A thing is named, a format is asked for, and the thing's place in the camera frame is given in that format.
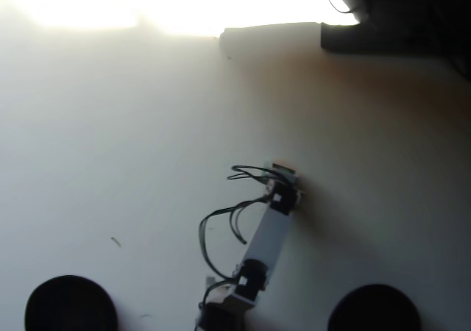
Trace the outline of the gripper motor block green label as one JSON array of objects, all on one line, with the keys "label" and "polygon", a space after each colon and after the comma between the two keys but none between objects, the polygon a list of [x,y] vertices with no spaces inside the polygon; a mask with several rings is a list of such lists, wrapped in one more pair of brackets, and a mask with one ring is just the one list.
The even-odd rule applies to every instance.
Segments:
[{"label": "gripper motor block green label", "polygon": [[300,186],[300,173],[288,163],[282,160],[268,160],[264,163],[264,168],[283,176],[296,190],[302,190]]}]

